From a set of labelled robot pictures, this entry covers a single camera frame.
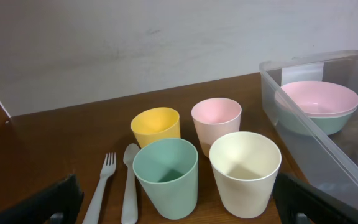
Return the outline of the white plastic spoon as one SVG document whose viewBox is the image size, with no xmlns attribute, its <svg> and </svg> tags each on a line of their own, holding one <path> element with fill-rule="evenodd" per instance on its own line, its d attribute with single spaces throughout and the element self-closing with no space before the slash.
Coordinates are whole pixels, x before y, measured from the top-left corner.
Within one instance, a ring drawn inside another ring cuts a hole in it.
<svg viewBox="0 0 358 224">
<path fill-rule="evenodd" d="M 135 174 L 133 171 L 133 161 L 140 148 L 137 144 L 131 143 L 127 146 L 123 161 L 127 166 L 126 187 L 122 204 L 122 224 L 135 224 L 138 220 L 137 192 L 135 184 Z"/>
</svg>

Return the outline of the green plastic cup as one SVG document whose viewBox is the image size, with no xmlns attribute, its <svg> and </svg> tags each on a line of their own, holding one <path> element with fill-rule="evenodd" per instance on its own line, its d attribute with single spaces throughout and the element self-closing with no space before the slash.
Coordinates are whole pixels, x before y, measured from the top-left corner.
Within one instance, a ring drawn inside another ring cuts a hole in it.
<svg viewBox="0 0 358 224">
<path fill-rule="evenodd" d="M 181 138 L 155 141 L 135 156 L 134 174 L 161 216 L 179 220 L 195 209 L 198 159 L 194 145 Z"/>
</svg>

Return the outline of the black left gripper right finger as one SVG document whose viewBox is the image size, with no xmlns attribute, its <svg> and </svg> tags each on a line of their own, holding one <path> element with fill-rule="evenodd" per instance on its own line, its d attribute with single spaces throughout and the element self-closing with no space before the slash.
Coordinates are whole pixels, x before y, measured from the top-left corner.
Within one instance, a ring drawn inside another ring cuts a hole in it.
<svg viewBox="0 0 358 224">
<path fill-rule="evenodd" d="M 272 193 L 282 223 L 358 224 L 357 209 L 286 173 L 276 176 Z"/>
</svg>

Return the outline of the yellow plastic cup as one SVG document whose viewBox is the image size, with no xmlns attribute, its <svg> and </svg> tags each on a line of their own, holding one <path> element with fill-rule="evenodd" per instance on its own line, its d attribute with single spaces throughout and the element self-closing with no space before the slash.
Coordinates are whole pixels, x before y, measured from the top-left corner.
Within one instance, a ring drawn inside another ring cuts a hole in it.
<svg viewBox="0 0 358 224">
<path fill-rule="evenodd" d="M 180 115 L 173 108 L 143 111 L 131 121 L 130 127 L 140 148 L 161 139 L 181 138 Z"/>
</svg>

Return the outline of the clear plastic container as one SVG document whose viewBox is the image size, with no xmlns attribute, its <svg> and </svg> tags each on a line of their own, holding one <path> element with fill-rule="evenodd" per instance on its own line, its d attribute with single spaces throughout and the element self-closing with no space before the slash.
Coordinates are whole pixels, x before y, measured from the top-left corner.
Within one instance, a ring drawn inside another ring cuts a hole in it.
<svg viewBox="0 0 358 224">
<path fill-rule="evenodd" d="M 347 87 L 358 95 L 358 50 L 340 50 L 259 65 L 262 106 L 307 181 L 358 209 L 358 107 L 337 133 L 326 135 L 281 86 L 323 81 Z M 278 119 L 276 103 L 292 110 L 309 135 L 294 133 Z"/>
</svg>

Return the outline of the cream plastic cup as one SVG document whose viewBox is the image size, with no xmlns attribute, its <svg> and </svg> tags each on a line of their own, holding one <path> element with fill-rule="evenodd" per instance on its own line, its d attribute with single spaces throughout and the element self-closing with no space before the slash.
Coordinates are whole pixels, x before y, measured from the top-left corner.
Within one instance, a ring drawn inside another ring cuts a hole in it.
<svg viewBox="0 0 358 224">
<path fill-rule="evenodd" d="M 279 147 L 269 138 L 238 131 L 211 146 L 209 160 L 225 209 L 239 218 L 255 218 L 267 208 L 282 163 Z"/>
</svg>

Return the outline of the pink plastic cup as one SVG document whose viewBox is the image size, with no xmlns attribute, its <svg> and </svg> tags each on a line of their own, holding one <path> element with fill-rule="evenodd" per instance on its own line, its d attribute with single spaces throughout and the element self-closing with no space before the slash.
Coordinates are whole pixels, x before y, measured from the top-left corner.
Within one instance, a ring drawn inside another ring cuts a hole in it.
<svg viewBox="0 0 358 224">
<path fill-rule="evenodd" d="M 229 98 L 209 98 L 194 105 L 191 116 L 206 157 L 218 138 L 239 131 L 241 114 L 241 105 Z"/>
</svg>

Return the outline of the pink plastic bowl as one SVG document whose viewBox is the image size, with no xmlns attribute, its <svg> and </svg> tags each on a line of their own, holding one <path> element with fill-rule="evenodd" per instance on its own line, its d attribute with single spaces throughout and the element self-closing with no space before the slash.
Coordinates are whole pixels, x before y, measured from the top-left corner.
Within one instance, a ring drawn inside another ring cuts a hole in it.
<svg viewBox="0 0 358 224">
<path fill-rule="evenodd" d="M 298 81 L 287 83 L 281 89 L 312 118 L 342 116 L 358 107 L 357 93 L 335 83 Z"/>
</svg>

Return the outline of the white plastic fork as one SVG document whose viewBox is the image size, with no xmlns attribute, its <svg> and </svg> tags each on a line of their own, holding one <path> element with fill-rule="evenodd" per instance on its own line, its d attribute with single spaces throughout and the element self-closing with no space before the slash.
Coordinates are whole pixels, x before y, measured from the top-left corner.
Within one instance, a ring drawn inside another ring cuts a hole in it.
<svg viewBox="0 0 358 224">
<path fill-rule="evenodd" d="M 116 164 L 116 153 L 107 153 L 104 159 L 103 167 L 101 169 L 100 179 L 97 188 L 94 192 L 93 198 L 86 212 L 83 224 L 98 223 L 106 182 L 110 178 L 110 176 L 115 173 Z"/>
</svg>

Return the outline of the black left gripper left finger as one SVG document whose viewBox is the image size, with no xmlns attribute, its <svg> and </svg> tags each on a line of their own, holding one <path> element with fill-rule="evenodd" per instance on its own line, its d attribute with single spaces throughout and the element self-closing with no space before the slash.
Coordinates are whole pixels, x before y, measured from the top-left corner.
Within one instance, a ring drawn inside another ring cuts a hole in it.
<svg viewBox="0 0 358 224">
<path fill-rule="evenodd" d="M 76 175 L 70 174 L 0 212 L 0 223 L 75 223 L 83 199 Z"/>
</svg>

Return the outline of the green plastic bowl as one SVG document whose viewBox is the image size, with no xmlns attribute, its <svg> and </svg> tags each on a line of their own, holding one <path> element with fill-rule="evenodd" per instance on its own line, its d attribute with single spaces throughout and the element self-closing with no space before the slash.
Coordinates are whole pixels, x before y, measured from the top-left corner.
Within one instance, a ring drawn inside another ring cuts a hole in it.
<svg viewBox="0 0 358 224">
<path fill-rule="evenodd" d="M 309 131 L 307 131 L 304 125 L 295 118 L 295 114 L 292 110 L 287 109 L 279 103 L 276 103 L 276 106 L 278 109 L 278 119 L 284 127 L 297 134 L 309 135 Z M 357 108 L 341 116 L 329 118 L 310 117 L 310 120 L 312 120 L 326 135 L 331 135 L 339 132 L 345 126 L 356 109 Z"/>
</svg>

